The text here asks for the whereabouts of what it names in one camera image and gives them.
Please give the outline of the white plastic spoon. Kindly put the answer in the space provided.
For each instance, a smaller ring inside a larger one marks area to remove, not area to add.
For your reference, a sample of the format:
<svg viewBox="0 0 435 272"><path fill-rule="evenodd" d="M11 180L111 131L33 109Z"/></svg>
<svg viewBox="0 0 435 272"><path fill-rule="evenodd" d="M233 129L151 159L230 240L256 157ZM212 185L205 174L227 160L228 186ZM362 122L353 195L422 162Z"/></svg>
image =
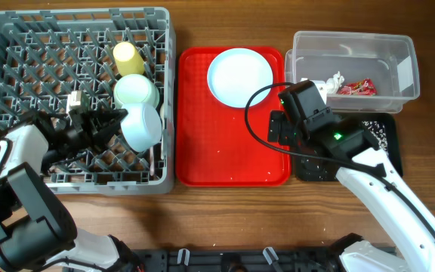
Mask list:
<svg viewBox="0 0 435 272"><path fill-rule="evenodd" d="M161 105L160 109L159 109L159 117L161 119L161 123L162 123L162 137L161 137L161 142L160 142L160 159L164 160L165 159L165 155L164 155L164 130L165 130L165 106L164 104Z"/></svg>

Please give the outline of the white plastic fork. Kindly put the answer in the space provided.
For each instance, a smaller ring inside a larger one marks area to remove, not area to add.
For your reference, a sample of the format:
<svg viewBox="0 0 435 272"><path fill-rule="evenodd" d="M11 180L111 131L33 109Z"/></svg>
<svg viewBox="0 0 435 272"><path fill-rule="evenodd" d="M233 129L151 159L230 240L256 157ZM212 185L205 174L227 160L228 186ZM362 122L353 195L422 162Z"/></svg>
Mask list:
<svg viewBox="0 0 435 272"><path fill-rule="evenodd" d="M154 147L149 148L149 172L150 176L153 177L155 175L155 154L154 154Z"/></svg>

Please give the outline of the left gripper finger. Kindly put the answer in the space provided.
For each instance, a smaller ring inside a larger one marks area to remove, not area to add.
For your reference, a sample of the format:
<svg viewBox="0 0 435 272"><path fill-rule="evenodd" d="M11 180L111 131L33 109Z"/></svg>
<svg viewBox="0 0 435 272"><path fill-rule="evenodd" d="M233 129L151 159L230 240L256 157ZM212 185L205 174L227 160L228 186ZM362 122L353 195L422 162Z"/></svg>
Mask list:
<svg viewBox="0 0 435 272"><path fill-rule="evenodd" d="M88 112L91 122L97 127L107 127L110 125L119 125L120 122L128 115L125 109L117 110L91 110Z"/></svg>
<svg viewBox="0 0 435 272"><path fill-rule="evenodd" d="M121 128L120 121L95 123L91 126L91 145L93 151L105 151L107 143Z"/></svg>

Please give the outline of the white napkin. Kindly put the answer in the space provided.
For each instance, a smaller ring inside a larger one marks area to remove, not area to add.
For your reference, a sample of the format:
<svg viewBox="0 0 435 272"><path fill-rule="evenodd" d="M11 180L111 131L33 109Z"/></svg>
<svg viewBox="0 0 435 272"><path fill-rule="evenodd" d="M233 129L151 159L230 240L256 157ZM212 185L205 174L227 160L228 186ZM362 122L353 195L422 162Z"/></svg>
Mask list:
<svg viewBox="0 0 435 272"><path fill-rule="evenodd" d="M344 83L344 77L339 71L325 82L328 94L336 94Z"/></svg>

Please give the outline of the small light blue bowl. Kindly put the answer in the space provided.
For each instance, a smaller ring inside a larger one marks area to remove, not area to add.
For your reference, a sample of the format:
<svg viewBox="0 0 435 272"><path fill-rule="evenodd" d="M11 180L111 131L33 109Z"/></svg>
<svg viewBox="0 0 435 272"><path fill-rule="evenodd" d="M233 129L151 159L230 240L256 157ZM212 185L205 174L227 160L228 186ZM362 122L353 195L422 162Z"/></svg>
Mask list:
<svg viewBox="0 0 435 272"><path fill-rule="evenodd" d="M156 109L146 103L124 104L128 115L121 121L121 130L132 150L143 152L160 142L162 123Z"/></svg>

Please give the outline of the food scraps and rice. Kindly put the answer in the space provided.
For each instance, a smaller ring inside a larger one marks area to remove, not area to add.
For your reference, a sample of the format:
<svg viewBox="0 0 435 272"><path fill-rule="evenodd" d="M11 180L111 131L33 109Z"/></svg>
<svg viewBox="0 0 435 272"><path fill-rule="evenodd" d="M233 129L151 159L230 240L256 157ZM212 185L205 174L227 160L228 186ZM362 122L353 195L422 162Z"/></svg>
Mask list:
<svg viewBox="0 0 435 272"><path fill-rule="evenodd" d="M377 121L362 121L362 124L375 136L380 147L387 151L387 134L384 125Z"/></svg>

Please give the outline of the green bowl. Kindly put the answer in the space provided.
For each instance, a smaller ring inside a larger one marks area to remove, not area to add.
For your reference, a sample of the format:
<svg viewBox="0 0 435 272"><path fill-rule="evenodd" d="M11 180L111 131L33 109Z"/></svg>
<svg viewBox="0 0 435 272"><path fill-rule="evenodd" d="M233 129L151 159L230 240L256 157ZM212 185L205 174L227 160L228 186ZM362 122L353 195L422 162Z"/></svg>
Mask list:
<svg viewBox="0 0 435 272"><path fill-rule="evenodd" d="M159 104L158 88L145 76L129 74L123 76L115 85L113 100L116 109L124 104L146 103L157 108Z"/></svg>

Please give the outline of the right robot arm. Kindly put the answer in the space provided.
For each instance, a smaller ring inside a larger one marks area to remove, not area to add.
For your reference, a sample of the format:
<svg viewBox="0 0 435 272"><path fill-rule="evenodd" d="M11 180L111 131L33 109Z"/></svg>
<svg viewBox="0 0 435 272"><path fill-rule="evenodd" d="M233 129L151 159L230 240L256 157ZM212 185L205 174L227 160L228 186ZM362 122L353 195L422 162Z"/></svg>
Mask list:
<svg viewBox="0 0 435 272"><path fill-rule="evenodd" d="M435 271L435 217L361 120L339 119L307 80L278 94L300 148L337 165L336 179L373 214L413 271Z"/></svg>

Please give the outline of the light blue plate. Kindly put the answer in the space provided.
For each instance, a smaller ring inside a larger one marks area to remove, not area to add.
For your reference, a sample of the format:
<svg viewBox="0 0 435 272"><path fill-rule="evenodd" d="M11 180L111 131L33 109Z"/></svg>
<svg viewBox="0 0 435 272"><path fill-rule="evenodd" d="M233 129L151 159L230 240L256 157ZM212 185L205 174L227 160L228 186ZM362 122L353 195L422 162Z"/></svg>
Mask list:
<svg viewBox="0 0 435 272"><path fill-rule="evenodd" d="M273 71L258 52L232 48L213 59L207 83L219 102L232 108L244 108L256 91L273 83Z"/></svg>

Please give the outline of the red snack wrapper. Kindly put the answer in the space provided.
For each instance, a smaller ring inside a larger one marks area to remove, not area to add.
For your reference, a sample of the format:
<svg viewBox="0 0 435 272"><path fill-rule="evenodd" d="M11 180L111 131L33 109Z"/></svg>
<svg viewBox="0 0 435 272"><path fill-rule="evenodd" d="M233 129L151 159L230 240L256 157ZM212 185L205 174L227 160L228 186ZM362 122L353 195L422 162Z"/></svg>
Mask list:
<svg viewBox="0 0 435 272"><path fill-rule="evenodd" d="M377 89L371 79L364 79L345 85L343 88L338 90L337 94L375 96L377 94Z"/></svg>

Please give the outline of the yellow cup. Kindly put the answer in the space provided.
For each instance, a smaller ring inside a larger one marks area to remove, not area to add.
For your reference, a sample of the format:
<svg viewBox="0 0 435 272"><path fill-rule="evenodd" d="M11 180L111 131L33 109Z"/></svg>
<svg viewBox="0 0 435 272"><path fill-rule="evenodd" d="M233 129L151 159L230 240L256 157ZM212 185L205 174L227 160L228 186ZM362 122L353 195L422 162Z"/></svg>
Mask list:
<svg viewBox="0 0 435 272"><path fill-rule="evenodd" d="M117 70L121 76L143 74L144 61L137 48L130 42L120 42L113 49Z"/></svg>

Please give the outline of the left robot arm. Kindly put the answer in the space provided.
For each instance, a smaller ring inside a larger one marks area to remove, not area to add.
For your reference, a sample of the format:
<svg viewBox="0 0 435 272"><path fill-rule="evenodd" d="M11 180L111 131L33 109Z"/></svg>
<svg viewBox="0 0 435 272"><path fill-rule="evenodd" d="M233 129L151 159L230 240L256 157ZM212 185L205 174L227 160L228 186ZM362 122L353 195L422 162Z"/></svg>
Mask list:
<svg viewBox="0 0 435 272"><path fill-rule="evenodd" d="M0 270L142 271L121 240L77 228L41 174L82 150L103 151L127 110L30 110L0 137Z"/></svg>

